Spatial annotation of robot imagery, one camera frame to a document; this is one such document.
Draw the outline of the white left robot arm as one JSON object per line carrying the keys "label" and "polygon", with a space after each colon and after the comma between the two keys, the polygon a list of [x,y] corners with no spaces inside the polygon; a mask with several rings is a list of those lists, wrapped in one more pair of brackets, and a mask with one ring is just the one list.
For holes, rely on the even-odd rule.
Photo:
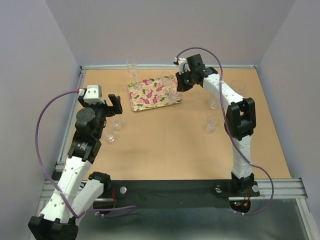
{"label": "white left robot arm", "polygon": [[80,184],[92,167],[101,148],[101,137],[107,118],[123,112],[120,96],[108,95],[109,106],[100,94],[86,89],[80,93],[82,105],[75,117],[75,133],[67,153],[64,169],[54,192],[39,216],[32,216],[28,227],[36,240],[74,240],[81,219],[95,199],[111,193],[110,176],[96,172],[83,190]]}

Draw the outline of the tall clear glass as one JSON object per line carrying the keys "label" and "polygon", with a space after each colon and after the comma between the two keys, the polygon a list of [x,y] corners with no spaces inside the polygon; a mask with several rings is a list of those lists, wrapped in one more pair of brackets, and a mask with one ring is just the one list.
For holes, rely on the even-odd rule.
{"label": "tall clear glass", "polygon": [[127,66],[127,71],[130,77],[134,78],[139,75],[138,65],[133,54],[127,55],[126,66]]}

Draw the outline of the small clear glass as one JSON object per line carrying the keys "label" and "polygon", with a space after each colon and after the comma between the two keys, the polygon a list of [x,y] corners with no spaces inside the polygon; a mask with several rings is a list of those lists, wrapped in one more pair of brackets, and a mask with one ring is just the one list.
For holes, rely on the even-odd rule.
{"label": "small clear glass", "polygon": [[140,91],[141,90],[141,85],[139,83],[137,83],[137,82],[134,84],[133,87],[134,87],[135,91]]}

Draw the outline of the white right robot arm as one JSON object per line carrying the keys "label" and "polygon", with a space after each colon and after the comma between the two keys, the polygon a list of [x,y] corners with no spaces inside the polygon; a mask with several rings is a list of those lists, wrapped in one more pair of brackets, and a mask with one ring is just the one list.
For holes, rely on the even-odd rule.
{"label": "white right robot arm", "polygon": [[222,193],[234,196],[250,191],[255,179],[251,162],[251,140],[256,127],[256,108],[252,98],[245,98],[223,81],[222,73],[206,67],[200,54],[175,57],[177,91],[186,92],[200,85],[220,100],[224,128],[233,150],[231,179],[220,186]]}

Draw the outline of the clear faceted glass tumbler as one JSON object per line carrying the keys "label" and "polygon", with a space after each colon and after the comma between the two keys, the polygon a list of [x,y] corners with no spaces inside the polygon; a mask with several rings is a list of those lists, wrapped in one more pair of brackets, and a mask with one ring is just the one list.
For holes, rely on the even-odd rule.
{"label": "clear faceted glass tumbler", "polygon": [[175,82],[175,76],[169,72],[162,72],[160,80],[164,87],[169,87]]}

